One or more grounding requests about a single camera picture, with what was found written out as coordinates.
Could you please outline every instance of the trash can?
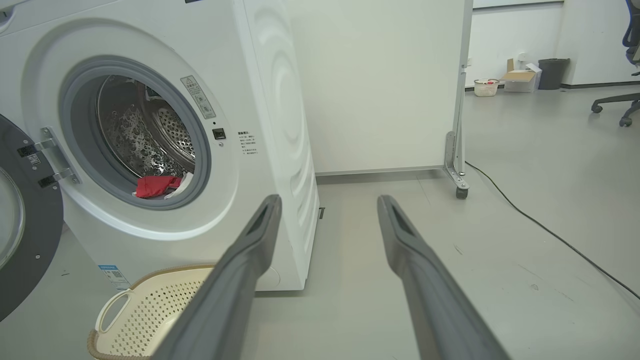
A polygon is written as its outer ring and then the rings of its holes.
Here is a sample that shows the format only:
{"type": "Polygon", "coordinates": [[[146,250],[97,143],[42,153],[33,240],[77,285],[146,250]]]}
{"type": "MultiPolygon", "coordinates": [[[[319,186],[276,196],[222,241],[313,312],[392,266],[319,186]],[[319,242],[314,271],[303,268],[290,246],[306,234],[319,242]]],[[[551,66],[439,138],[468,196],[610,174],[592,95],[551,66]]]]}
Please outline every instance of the trash can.
{"type": "Polygon", "coordinates": [[[540,90],[555,90],[560,88],[564,71],[569,65],[569,59],[543,59],[538,61],[538,67],[542,69],[540,77],[540,90]]]}

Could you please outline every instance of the blue label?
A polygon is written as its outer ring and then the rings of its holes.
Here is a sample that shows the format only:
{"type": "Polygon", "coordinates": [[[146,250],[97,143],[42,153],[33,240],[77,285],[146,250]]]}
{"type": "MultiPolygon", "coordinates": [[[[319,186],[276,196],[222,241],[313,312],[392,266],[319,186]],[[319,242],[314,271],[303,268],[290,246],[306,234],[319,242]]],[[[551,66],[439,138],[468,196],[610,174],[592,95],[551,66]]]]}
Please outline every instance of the blue label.
{"type": "Polygon", "coordinates": [[[104,275],[111,281],[111,284],[115,286],[118,290],[126,290],[131,284],[127,279],[125,279],[122,272],[119,271],[118,267],[115,265],[98,265],[100,270],[104,272],[104,275]]]}

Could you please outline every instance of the whiteboard stand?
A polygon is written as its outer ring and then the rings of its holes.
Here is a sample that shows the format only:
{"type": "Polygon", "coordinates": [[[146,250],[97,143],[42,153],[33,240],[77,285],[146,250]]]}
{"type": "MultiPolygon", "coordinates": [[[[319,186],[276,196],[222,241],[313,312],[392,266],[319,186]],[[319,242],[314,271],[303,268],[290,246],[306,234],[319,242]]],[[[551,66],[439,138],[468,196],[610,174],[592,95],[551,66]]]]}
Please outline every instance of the whiteboard stand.
{"type": "Polygon", "coordinates": [[[465,15],[462,29],[460,51],[460,73],[458,74],[458,94],[456,98],[456,112],[454,114],[453,131],[447,134],[445,143],[444,170],[449,179],[456,184],[456,197],[466,199],[469,184],[462,178],[465,175],[465,135],[463,132],[462,115],[465,99],[465,82],[467,80],[467,59],[469,56],[469,40],[471,37],[471,16],[473,0],[465,1],[465,15]]]}

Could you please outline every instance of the black cable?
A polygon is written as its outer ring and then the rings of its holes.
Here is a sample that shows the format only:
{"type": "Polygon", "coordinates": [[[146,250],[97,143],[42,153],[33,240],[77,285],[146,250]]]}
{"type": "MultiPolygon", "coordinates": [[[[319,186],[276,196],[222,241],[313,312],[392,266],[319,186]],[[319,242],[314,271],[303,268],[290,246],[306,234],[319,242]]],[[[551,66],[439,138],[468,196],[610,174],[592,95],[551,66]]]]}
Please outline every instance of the black cable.
{"type": "Polygon", "coordinates": [[[536,219],[534,219],[533,217],[530,217],[529,215],[527,215],[524,211],[518,209],[517,206],[515,206],[511,200],[509,200],[509,198],[507,197],[507,195],[505,195],[502,190],[500,190],[500,187],[495,183],[495,181],[493,181],[493,179],[485,174],[484,171],[480,170],[479,168],[473,166],[471,163],[469,163],[468,161],[465,161],[465,163],[467,165],[469,165],[470,167],[476,169],[478,172],[480,172],[480,174],[484,175],[487,179],[489,179],[489,181],[491,181],[491,184],[493,184],[495,186],[495,188],[500,192],[500,194],[502,194],[502,196],[504,197],[505,200],[507,200],[507,202],[513,206],[514,209],[516,209],[519,213],[523,214],[526,218],[528,218],[529,220],[533,221],[534,223],[536,223],[538,226],[540,226],[541,228],[543,228],[544,230],[546,230],[549,234],[553,235],[556,239],[560,240],[561,242],[563,242],[566,246],[568,246],[570,249],[572,249],[573,251],[575,251],[578,255],[582,256],[583,259],[585,259],[589,264],[593,265],[593,267],[595,267],[596,269],[598,269],[599,271],[601,271],[603,274],[605,274],[606,276],[610,277],[611,280],[617,282],[620,286],[622,286],[623,288],[627,289],[627,291],[629,291],[631,294],[633,294],[636,298],[638,298],[638,300],[640,300],[640,296],[638,294],[636,294],[635,291],[631,290],[627,285],[624,285],[620,280],[616,279],[613,275],[609,274],[608,272],[606,272],[603,268],[599,267],[598,264],[594,263],[591,259],[589,259],[587,257],[587,255],[581,253],[578,249],[576,249],[575,247],[573,247],[573,245],[571,245],[570,243],[568,243],[565,239],[561,238],[558,234],[554,233],[553,231],[547,229],[546,226],[542,225],[539,221],[537,221],[536,219]]]}

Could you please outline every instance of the laundry basket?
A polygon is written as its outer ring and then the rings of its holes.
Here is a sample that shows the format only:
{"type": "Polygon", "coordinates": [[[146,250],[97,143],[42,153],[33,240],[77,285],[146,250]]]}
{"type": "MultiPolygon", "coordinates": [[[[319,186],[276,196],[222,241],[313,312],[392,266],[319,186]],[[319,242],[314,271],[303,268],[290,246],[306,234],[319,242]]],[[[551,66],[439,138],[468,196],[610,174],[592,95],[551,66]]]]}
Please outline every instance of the laundry basket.
{"type": "Polygon", "coordinates": [[[213,265],[193,265],[161,270],[117,293],[89,333],[89,354],[98,360],[150,359],[212,269],[213,265]],[[115,319],[103,324],[109,308],[125,296],[115,319]]]}
{"type": "Polygon", "coordinates": [[[474,93],[480,97],[495,96],[498,84],[500,84],[500,80],[497,79],[474,80],[474,93]]]}

